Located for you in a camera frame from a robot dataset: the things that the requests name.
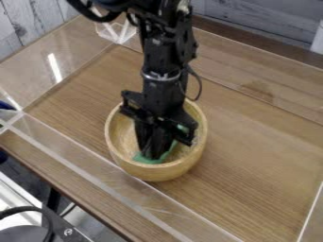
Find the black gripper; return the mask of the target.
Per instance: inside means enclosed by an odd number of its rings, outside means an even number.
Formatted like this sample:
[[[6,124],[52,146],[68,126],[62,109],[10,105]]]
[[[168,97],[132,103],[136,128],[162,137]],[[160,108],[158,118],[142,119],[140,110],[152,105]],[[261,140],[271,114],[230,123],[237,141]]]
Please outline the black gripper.
[[[134,123],[141,155],[156,160],[170,149],[173,139],[188,147],[192,145],[197,122],[184,110],[188,72],[166,79],[144,73],[142,80],[140,92],[121,91],[120,113]]]

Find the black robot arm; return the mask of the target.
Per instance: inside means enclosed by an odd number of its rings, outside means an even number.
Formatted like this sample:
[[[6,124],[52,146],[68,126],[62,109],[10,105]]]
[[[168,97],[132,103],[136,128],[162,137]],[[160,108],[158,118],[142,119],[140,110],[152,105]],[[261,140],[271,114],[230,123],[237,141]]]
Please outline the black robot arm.
[[[144,54],[142,90],[121,91],[120,113],[132,118],[141,155],[152,160],[174,141],[193,142],[197,122],[184,110],[189,62],[196,58],[189,0],[66,0],[97,23],[120,15],[136,26]]]

